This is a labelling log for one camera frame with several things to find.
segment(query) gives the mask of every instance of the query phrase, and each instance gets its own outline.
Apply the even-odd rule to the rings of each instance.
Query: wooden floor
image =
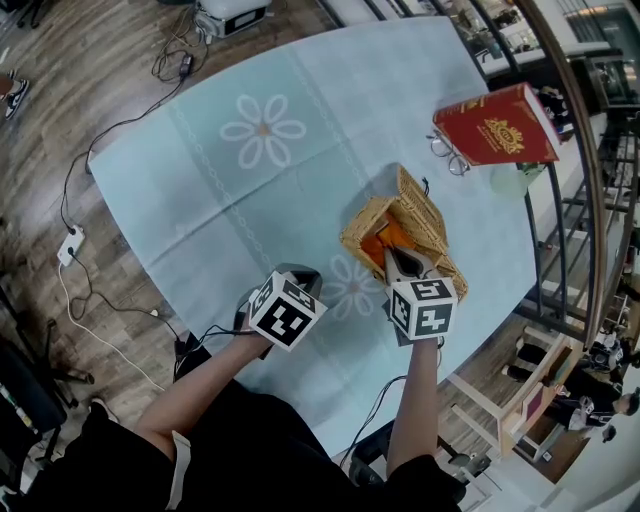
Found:
[[[332,29],[314,0],[275,0],[273,8],[275,17],[214,42],[209,59],[187,87],[256,53]],[[150,68],[180,9],[151,0],[59,0],[37,30],[11,28],[0,41],[0,54],[10,49],[2,71],[15,67],[32,81],[16,117],[0,124],[0,268],[10,272],[3,284],[20,306],[33,311],[34,339],[41,339],[48,318],[55,319],[59,334],[54,359],[94,375],[94,386],[72,387],[78,399],[102,396],[125,426],[135,422],[157,391],[67,319],[56,258],[66,230],[58,212],[72,158],[104,128],[139,115],[171,90],[151,76]],[[90,233],[81,259],[96,289],[119,307],[158,309],[184,338],[184,326],[143,271],[81,165],[69,183],[69,203],[71,217]],[[86,293],[78,265],[64,270],[63,277],[72,295]],[[8,336],[10,324],[1,315],[4,312],[0,332]],[[171,383],[173,337],[162,323],[139,314],[114,313],[98,299],[90,301],[83,323],[116,344],[154,381],[165,387]],[[499,372],[511,359],[523,326],[518,317],[507,319],[459,372],[498,403],[517,389]],[[443,438],[463,452],[486,452],[488,445],[448,411],[458,403],[495,432],[490,417],[447,384],[440,388],[440,401]],[[78,434],[86,412],[83,404],[69,413],[59,453]]]

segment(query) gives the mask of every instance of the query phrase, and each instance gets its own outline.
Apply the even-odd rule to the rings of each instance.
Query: white cable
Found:
[[[64,284],[64,280],[62,279],[62,263],[60,263],[60,265],[58,266],[58,277],[60,278],[60,284],[62,284],[62,288],[64,290],[64,294],[67,297],[67,315],[69,315],[69,320],[71,321],[71,323],[73,325],[75,325],[76,327],[80,327],[80,329],[83,329],[85,331],[87,331],[89,334],[91,334],[91,336],[93,336],[95,339],[97,339],[100,343],[104,343],[105,345],[107,345],[108,347],[111,347],[113,350],[115,350],[118,354],[120,354],[120,356],[122,357],[122,359],[124,359],[127,363],[129,363],[131,366],[133,366],[136,370],[138,370],[142,375],[144,375],[144,377],[151,382],[151,384],[153,384],[156,388],[158,388],[161,391],[164,391],[164,388],[162,386],[158,386],[158,384],[156,384],[155,382],[153,382],[151,380],[151,377],[149,377],[145,371],[140,368],[138,365],[136,365],[135,363],[132,363],[129,358],[127,358],[127,356],[125,356],[120,349],[118,349],[117,347],[115,347],[114,345],[112,345],[111,343],[109,343],[108,341],[104,341],[100,336],[98,336],[97,334],[95,334],[93,331],[91,331],[90,329],[86,328],[84,325],[79,324],[78,322],[76,322],[73,317],[71,316],[71,299],[69,298],[69,292],[67,291],[67,287]]]

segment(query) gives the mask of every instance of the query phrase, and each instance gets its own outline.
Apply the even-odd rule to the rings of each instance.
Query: wicker basket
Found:
[[[397,180],[399,196],[370,199],[340,235],[342,245],[371,270],[376,279],[385,282],[384,269],[362,250],[361,245],[378,220],[389,211],[416,243],[416,250],[428,256],[443,276],[453,279],[458,299],[462,300],[469,287],[451,258],[447,256],[447,232],[442,214],[401,165],[398,166]]]

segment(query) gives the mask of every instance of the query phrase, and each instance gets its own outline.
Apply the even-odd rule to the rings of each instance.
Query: hand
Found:
[[[241,331],[251,331],[249,327],[249,313],[244,317]],[[253,334],[238,334],[231,341],[231,343],[238,347],[244,354],[250,359],[256,359],[262,355],[262,353],[273,345],[267,338],[258,333]]]

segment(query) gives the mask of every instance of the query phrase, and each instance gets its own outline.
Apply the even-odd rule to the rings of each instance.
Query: table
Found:
[[[120,137],[91,169],[132,250],[196,336],[213,323],[230,327],[238,299],[275,265],[321,272],[331,309],[291,354],[273,350],[238,378],[289,401],[335,454],[408,368],[410,350],[397,347],[381,310],[382,287],[339,242],[369,197],[397,194],[394,163],[428,178],[449,255],[469,284],[440,380],[534,283],[524,202],[490,186],[492,173],[515,168],[456,177],[425,139],[438,106],[484,92],[449,19],[364,24],[218,73]],[[400,393],[394,385],[363,435],[395,417]]]

